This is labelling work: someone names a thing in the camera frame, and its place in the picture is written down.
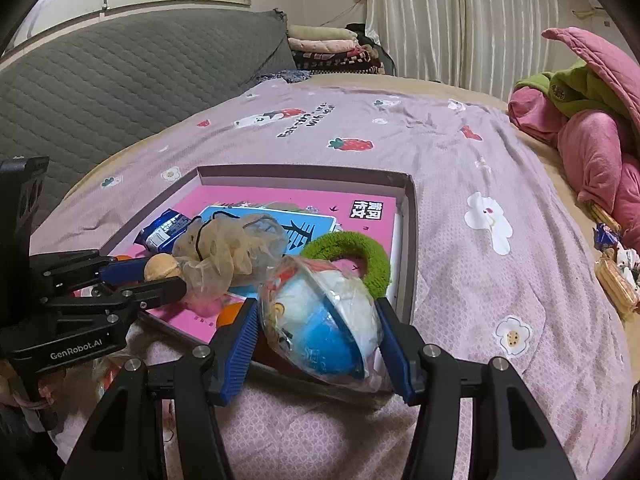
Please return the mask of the person's left hand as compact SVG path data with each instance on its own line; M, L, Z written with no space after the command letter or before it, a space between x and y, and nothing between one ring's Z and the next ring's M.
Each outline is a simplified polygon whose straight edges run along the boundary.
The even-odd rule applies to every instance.
M21 378L8 361L2 360L1 403L30 410L47 408L55 404L62 394L65 378L65 370L40 378Z

